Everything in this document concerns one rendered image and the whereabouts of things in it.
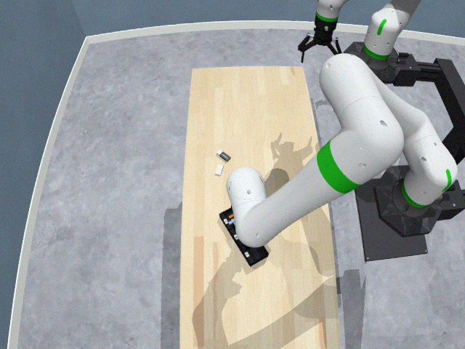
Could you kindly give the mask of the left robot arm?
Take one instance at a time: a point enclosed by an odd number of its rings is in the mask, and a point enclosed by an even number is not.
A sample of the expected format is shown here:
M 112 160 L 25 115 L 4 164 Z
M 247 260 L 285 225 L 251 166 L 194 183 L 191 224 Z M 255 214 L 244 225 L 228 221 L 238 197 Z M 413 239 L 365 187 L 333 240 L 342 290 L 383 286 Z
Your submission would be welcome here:
M 264 246 L 391 167 L 402 152 L 411 169 L 392 189 L 400 214 L 417 218 L 428 208 L 436 211 L 443 193 L 456 189 L 456 162 L 428 116 L 392 92 L 363 60 L 334 55 L 323 64 L 319 82 L 341 130 L 268 198 L 262 175 L 252 167 L 239 167 L 227 178 L 235 232 L 246 246 Z

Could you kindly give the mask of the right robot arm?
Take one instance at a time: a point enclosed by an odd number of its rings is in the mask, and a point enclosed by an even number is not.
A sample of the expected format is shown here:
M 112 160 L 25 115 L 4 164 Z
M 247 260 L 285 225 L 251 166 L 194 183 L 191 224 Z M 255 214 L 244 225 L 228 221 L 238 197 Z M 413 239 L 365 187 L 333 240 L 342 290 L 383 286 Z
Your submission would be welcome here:
M 334 31 L 341 7 L 349 0 L 317 0 L 315 26 L 322 31 Z M 385 71 L 389 66 L 397 68 L 399 57 L 408 53 L 393 47 L 396 39 L 408 24 L 421 0 L 390 0 L 375 12 L 368 26 L 363 48 L 358 57 L 372 71 Z

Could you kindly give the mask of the black eraser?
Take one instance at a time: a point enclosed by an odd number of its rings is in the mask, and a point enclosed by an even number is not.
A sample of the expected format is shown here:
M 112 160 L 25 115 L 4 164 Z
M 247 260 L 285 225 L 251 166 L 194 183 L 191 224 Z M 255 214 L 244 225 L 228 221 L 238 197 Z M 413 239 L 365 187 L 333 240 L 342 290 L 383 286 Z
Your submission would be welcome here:
M 230 156 L 228 156 L 226 153 L 224 153 L 220 149 L 217 151 L 217 155 L 223 158 L 226 162 L 230 160 Z

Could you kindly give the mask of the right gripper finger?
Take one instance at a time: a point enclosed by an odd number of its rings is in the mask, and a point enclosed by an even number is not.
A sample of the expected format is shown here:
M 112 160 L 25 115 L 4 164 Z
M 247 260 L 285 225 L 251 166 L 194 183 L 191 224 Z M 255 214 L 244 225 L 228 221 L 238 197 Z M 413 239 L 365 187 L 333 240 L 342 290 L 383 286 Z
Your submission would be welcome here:
M 342 54 L 340 46 L 338 44 L 339 43 L 338 38 L 336 37 L 335 39 L 332 39 L 332 41 L 336 44 L 336 48 L 337 48 L 338 52 L 334 49 L 334 47 L 332 46 L 331 43 L 329 44 L 327 41 L 324 41 L 324 43 L 333 52 L 334 55 Z
M 302 63 L 303 63 L 303 60 L 304 60 L 304 52 L 307 51 L 309 48 L 319 44 L 321 42 L 321 40 L 319 39 L 318 41 L 315 41 L 314 39 L 306 44 L 311 38 L 313 38 L 313 35 L 310 35 L 310 33 L 307 34 L 306 38 L 299 44 L 298 46 L 298 50 L 300 51 L 300 53 L 302 53 Z M 306 44 L 306 45 L 305 45 Z

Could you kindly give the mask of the black rack of three bins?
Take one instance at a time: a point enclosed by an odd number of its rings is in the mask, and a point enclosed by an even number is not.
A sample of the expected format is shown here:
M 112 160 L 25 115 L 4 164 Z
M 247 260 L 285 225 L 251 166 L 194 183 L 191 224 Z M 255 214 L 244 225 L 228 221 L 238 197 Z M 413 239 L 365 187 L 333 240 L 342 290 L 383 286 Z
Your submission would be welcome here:
M 258 263 L 259 261 L 263 260 L 264 258 L 268 257 L 269 253 L 265 249 L 264 246 L 261 247 L 249 247 L 246 246 L 245 244 L 242 244 L 242 242 L 238 239 L 237 234 L 235 232 L 235 229 L 233 227 L 230 227 L 228 220 L 229 216 L 233 214 L 233 211 L 231 207 L 221 213 L 219 213 L 219 217 L 221 218 L 222 222 L 224 223 L 226 229 L 232 236 L 234 242 L 238 246 L 239 250 L 241 251 L 242 255 L 245 257 L 247 263 L 251 267 L 252 265 Z

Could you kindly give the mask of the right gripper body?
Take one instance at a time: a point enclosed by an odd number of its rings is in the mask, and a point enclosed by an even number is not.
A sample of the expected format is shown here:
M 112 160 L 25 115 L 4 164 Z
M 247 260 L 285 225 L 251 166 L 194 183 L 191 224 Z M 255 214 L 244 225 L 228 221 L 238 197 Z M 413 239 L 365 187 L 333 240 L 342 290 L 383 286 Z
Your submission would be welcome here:
M 322 45 L 322 46 L 326 46 L 326 44 L 324 43 L 324 41 L 327 41 L 329 44 L 332 42 L 332 35 L 333 35 L 333 31 L 322 31 L 320 29 L 318 29 L 317 27 L 315 28 L 315 34 L 313 35 L 313 39 L 315 41 L 318 41 L 319 39 L 321 40 L 321 42 L 318 44 L 318 45 Z

